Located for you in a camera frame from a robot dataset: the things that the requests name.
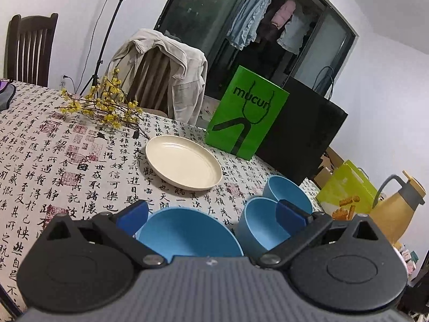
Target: cardboard box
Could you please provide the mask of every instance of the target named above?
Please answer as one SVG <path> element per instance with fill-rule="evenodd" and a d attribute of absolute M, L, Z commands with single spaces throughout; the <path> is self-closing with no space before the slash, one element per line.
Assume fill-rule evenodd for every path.
<path fill-rule="evenodd" d="M 327 169 L 326 167 L 324 167 L 317 176 L 315 176 L 315 178 L 313 179 L 313 181 L 316 183 L 316 185 L 319 187 L 319 189 L 323 188 L 326 183 L 328 182 L 329 179 L 331 179 L 332 174 L 329 171 L 329 169 Z"/>
<path fill-rule="evenodd" d="M 326 150 L 327 156 L 321 157 L 322 163 L 319 166 L 319 173 L 313 178 L 313 181 L 322 189 L 332 176 L 335 168 L 340 167 L 344 160 L 330 147 Z"/>

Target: mucun logo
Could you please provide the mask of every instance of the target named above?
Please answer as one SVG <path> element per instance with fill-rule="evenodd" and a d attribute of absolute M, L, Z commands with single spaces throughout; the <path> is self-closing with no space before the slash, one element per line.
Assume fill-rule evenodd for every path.
<path fill-rule="evenodd" d="M 258 96 L 254 96 L 250 93 L 250 90 L 246 93 L 245 90 L 242 90 L 241 88 L 235 87 L 233 94 L 236 94 L 237 96 L 241 96 L 242 98 L 252 102 L 252 104 L 256 104 L 261 108 L 266 108 L 268 103 L 265 102 L 265 100 L 262 100 Z"/>

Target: yellow flower branch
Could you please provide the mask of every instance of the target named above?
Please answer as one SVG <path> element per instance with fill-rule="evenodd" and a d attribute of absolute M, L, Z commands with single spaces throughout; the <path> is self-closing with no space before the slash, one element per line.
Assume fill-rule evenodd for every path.
<path fill-rule="evenodd" d="M 64 114 L 78 112 L 114 129 L 119 129 L 121 126 L 132 127 L 150 139 L 139 125 L 139 122 L 144 120 L 141 116 L 143 109 L 138 107 L 136 100 L 127 101 L 121 88 L 121 80 L 117 77 L 118 73 L 119 69 L 115 68 L 111 80 L 105 76 L 102 85 L 92 86 L 89 94 L 82 98 L 72 97 L 63 88 L 61 95 L 68 104 L 58 108 Z"/>

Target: thermos handle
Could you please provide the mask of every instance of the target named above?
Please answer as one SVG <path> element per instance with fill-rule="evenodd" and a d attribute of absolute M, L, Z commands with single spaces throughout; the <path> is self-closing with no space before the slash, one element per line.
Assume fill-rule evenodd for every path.
<path fill-rule="evenodd" d="M 399 177 L 399 176 L 398 176 L 398 175 L 396 175 L 396 174 L 392 174 L 389 178 L 387 178 L 387 179 L 384 181 L 384 183 L 383 183 L 383 184 L 381 184 L 381 187 L 378 189 L 377 194 L 376 194 L 375 199 L 374 199 L 374 203 L 372 204 L 372 208 L 374 208 L 374 207 L 377 205 L 377 203 L 378 203 L 378 198 L 380 197 L 381 191 L 383 191 L 384 187 L 385 187 L 385 186 L 387 185 L 387 183 L 388 183 L 389 181 L 391 181 L 392 179 L 395 179 L 399 184 L 401 184 L 401 187 L 404 187 L 404 186 L 405 186 L 405 184 L 406 184 L 406 182 L 405 182 L 405 181 L 403 181 L 403 180 L 401 179 L 401 177 Z"/>

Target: power outlet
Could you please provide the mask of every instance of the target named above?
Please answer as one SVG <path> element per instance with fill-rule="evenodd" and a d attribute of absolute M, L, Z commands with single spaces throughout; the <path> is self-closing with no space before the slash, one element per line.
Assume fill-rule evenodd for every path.
<path fill-rule="evenodd" d="M 64 76 L 66 76 L 66 74 L 64 74 L 63 76 L 61 76 L 61 88 L 65 88 L 66 87 L 66 79 L 64 78 Z"/>

